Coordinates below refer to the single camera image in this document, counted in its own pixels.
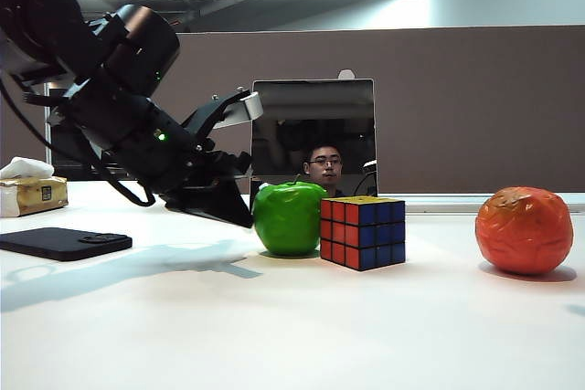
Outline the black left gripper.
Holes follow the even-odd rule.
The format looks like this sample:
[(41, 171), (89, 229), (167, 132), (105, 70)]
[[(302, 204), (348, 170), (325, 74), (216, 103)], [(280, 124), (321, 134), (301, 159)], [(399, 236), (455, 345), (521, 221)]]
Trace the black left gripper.
[(250, 166), (247, 153), (215, 148), (212, 130), (263, 114), (258, 91), (214, 96), (183, 123), (144, 97), (107, 101), (107, 152), (128, 174), (158, 194), (171, 211), (251, 228), (252, 214), (235, 180)]

